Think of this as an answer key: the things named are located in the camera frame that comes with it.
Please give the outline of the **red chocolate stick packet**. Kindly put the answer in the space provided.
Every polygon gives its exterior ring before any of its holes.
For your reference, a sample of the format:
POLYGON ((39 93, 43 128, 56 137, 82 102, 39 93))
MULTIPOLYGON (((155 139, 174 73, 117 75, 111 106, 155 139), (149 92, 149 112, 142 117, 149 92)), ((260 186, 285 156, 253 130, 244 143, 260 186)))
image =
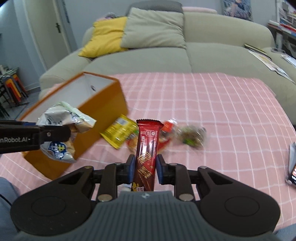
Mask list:
POLYGON ((163 124, 159 120, 142 119, 137 120, 137 125, 139 134, 131 190, 154 191, 159 132, 163 124))

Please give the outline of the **clear bag green candies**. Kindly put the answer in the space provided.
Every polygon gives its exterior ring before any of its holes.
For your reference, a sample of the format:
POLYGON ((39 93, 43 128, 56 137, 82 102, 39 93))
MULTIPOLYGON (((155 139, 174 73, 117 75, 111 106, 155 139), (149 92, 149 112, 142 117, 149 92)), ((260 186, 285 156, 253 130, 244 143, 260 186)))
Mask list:
POLYGON ((176 136, 179 142, 198 149, 204 146, 207 131, 204 127, 199 126, 181 126, 177 130, 176 136))

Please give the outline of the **clear bag red label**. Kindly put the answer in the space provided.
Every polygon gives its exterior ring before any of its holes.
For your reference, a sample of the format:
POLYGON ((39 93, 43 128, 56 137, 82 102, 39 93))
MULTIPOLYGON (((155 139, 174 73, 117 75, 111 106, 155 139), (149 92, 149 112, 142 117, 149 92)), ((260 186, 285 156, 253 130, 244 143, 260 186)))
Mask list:
MULTIPOLYGON (((175 137, 178 123, 174 118, 172 118, 164 121, 163 124, 164 126, 159 132, 158 154, 161 154, 175 137)), ((137 152, 138 133, 139 130, 136 128, 136 130, 126 139, 127 147, 133 154, 136 154, 137 152)))

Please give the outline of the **yellow snack packet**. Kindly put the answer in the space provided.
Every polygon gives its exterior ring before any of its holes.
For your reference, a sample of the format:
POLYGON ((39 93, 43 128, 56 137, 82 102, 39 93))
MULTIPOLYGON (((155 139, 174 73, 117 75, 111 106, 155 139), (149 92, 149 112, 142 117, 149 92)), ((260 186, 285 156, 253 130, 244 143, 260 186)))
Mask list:
POLYGON ((100 133, 100 135, 108 144, 118 150, 137 128, 138 126, 135 121, 122 114, 106 130, 100 133))

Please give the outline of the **stacked colourful stools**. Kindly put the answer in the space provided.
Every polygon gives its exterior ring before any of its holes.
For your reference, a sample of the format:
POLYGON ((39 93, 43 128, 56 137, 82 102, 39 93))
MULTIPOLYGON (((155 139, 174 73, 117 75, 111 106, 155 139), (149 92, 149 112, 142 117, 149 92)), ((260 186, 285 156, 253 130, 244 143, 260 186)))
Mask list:
POLYGON ((10 116, 8 108, 26 107, 28 102, 28 93, 25 90, 19 76, 19 68, 10 69, 1 65, 1 114, 3 116, 10 116))

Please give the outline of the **orange cardboard box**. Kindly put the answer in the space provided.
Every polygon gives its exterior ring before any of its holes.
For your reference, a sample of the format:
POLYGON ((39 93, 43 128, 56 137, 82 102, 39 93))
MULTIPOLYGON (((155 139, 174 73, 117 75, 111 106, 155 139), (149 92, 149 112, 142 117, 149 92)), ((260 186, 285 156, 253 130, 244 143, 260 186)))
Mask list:
POLYGON ((128 113, 116 78, 82 72, 53 88, 22 117, 41 125, 67 126, 66 141, 47 141, 40 150, 26 151, 23 158, 45 177, 60 177, 122 114, 128 113))

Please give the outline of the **pink checkered tablecloth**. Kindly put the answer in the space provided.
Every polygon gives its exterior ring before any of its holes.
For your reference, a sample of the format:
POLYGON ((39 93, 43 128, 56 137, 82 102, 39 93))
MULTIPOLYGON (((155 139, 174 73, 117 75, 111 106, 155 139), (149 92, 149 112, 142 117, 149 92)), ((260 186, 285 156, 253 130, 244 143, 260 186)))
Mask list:
POLYGON ((285 182, 295 129, 261 80, 223 73, 136 73, 113 77, 83 72, 53 87, 22 117, 35 122, 60 101, 95 119, 75 138, 74 163, 58 161, 64 144, 4 154, 1 176, 26 193, 82 166, 104 168, 137 150, 138 119, 159 120, 160 153, 188 169, 207 166, 272 196, 277 227, 295 223, 295 188, 285 182))

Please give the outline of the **white door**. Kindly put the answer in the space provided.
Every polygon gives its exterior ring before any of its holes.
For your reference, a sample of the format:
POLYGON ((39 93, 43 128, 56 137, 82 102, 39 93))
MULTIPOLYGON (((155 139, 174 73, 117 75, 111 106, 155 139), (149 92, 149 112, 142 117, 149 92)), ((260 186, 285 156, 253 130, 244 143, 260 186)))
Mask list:
POLYGON ((14 1, 18 26, 37 72, 77 49, 65 1, 14 1))

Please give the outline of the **yellow cushion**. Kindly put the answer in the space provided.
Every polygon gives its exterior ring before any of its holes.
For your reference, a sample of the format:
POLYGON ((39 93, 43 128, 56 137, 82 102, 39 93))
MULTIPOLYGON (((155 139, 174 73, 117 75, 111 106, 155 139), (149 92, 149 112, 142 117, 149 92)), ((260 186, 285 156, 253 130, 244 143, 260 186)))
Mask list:
POLYGON ((78 54, 80 57, 97 58, 107 54, 126 51, 121 48, 121 39, 125 29, 127 17, 96 21, 94 30, 88 43, 78 54))

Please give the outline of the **beige fabric sofa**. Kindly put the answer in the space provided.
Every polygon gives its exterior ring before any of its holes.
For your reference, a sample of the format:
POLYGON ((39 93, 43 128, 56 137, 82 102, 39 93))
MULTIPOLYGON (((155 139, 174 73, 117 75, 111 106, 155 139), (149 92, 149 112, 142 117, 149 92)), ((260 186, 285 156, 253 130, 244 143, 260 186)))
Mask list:
POLYGON ((295 68, 274 52, 271 31, 260 24, 223 15, 185 12, 186 48, 159 47, 127 50, 95 59, 78 51, 56 63, 40 77, 40 97, 55 84, 86 71, 101 75, 140 72, 219 72, 262 80, 274 93, 292 123, 295 123, 295 84, 270 71, 244 48, 249 44, 267 53, 273 63, 295 82, 295 68))

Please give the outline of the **beige cushion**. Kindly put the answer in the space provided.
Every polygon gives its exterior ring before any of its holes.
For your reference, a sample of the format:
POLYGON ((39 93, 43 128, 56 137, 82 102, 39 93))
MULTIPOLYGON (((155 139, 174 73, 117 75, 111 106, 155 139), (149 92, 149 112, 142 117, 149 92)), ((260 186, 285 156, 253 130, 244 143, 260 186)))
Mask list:
POLYGON ((120 46, 127 49, 186 48, 184 14, 131 8, 120 46))

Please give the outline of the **magazine on sofa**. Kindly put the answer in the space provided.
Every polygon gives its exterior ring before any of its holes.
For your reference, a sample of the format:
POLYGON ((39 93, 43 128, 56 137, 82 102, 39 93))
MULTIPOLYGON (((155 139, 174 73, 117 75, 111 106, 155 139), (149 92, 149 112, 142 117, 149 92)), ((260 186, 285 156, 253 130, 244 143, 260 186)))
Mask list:
POLYGON ((252 54, 254 57, 256 57, 258 60, 260 60, 270 71, 277 73, 278 75, 288 79, 293 84, 295 84, 292 78, 290 78, 289 75, 283 69, 281 69, 275 63, 273 63, 273 61, 271 61, 269 57, 251 50, 248 50, 248 52, 252 54))

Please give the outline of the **dark book on sofa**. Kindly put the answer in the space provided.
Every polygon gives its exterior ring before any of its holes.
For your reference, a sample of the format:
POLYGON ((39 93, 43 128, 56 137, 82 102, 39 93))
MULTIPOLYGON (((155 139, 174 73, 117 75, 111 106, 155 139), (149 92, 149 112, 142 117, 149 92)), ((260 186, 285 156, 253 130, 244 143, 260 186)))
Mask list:
POLYGON ((257 53, 260 53, 260 54, 263 54, 263 55, 267 55, 267 53, 265 51, 263 51, 262 49, 259 49, 257 47, 254 47, 252 45, 249 45, 249 44, 244 44, 244 48, 248 49, 248 50, 251 50, 253 52, 257 52, 257 53))

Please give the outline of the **white papers on sofa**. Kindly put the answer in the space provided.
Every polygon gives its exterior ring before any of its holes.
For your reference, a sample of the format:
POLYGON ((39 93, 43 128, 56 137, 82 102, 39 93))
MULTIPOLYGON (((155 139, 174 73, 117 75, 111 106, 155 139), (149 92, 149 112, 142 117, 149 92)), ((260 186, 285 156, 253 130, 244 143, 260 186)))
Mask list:
POLYGON ((296 68, 296 59, 287 55, 287 54, 282 54, 281 57, 287 61, 289 64, 291 64, 294 68, 296 68))

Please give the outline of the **pink blanket behind sofa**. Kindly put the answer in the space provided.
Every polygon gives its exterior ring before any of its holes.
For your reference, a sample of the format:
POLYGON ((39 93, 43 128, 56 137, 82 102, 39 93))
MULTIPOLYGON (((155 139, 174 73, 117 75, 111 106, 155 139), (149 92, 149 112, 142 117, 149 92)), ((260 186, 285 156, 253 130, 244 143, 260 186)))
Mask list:
POLYGON ((183 6, 183 11, 192 12, 192 13, 207 13, 207 14, 217 14, 217 10, 203 7, 195 6, 183 6))

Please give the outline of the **grey cushion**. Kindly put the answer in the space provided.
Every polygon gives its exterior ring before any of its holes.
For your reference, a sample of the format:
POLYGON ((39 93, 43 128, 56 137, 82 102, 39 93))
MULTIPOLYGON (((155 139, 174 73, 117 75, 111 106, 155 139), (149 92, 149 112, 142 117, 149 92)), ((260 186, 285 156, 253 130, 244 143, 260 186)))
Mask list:
POLYGON ((141 1, 131 4, 126 11, 126 16, 129 15, 132 8, 152 11, 172 11, 183 13, 183 5, 177 1, 141 1))

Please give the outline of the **anime girl poster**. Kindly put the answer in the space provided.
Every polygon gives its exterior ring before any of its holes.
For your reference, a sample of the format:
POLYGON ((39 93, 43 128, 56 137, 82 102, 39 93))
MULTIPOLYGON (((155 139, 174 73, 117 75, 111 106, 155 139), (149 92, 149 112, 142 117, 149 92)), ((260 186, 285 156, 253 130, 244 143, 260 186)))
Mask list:
POLYGON ((223 0, 222 8, 226 16, 253 21, 250 0, 223 0))

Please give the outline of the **cluttered desk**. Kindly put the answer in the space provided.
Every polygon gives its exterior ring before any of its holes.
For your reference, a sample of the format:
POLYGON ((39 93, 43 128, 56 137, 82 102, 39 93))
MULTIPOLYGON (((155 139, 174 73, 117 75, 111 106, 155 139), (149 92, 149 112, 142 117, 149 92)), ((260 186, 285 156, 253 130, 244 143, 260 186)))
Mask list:
POLYGON ((267 27, 272 32, 275 46, 295 57, 295 1, 275 1, 276 20, 267 27))

